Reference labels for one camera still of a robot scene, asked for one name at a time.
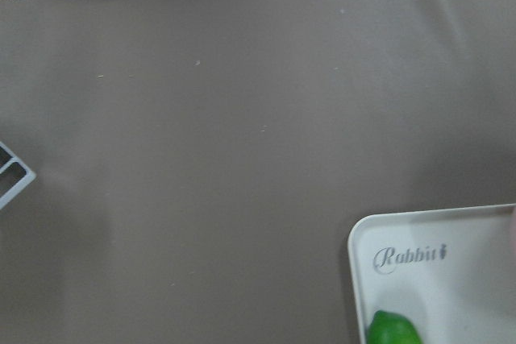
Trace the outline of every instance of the yellow-green fruit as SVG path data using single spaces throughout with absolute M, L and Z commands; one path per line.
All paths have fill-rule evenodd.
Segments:
M 383 310 L 374 314 L 367 336 L 368 344 L 422 344 L 408 318 Z

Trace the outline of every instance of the white plastic object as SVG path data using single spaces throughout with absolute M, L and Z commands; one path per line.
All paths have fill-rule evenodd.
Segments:
M 35 179 L 35 173 L 0 142 L 0 209 Z
M 372 215 L 348 239 L 360 343 L 374 313 L 408 317 L 424 343 L 514 344 L 514 205 Z

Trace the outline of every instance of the gray table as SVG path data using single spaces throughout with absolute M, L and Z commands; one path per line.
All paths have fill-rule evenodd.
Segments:
M 371 213 L 516 201 L 514 0 L 0 2 L 0 342 L 357 343 Z

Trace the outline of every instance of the green fruit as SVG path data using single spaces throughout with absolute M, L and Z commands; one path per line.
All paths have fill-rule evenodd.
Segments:
M 408 318 L 379 310 L 369 326 L 368 344 L 422 344 L 422 341 Z

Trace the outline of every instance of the green toy vegetable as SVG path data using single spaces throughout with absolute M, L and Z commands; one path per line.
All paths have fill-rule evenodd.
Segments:
M 369 326 L 368 344 L 422 344 L 422 340 L 408 318 L 379 310 Z

